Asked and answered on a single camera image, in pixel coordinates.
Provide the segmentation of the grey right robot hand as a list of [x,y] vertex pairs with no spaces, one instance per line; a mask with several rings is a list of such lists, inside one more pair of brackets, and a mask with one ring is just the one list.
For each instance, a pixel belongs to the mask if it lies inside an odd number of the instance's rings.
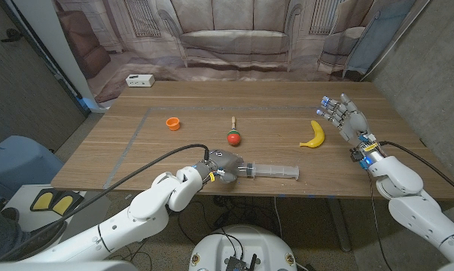
[[338,128],[340,135],[354,147],[360,145],[360,136],[371,134],[366,117],[345,93],[340,96],[340,101],[324,96],[321,110],[316,114]]

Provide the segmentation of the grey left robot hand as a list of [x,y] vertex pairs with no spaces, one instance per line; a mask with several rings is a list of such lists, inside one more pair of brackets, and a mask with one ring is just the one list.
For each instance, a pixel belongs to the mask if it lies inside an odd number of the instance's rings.
[[219,177],[220,182],[229,184],[239,176],[243,176],[244,160],[241,156],[224,150],[209,152],[209,169],[214,176]]

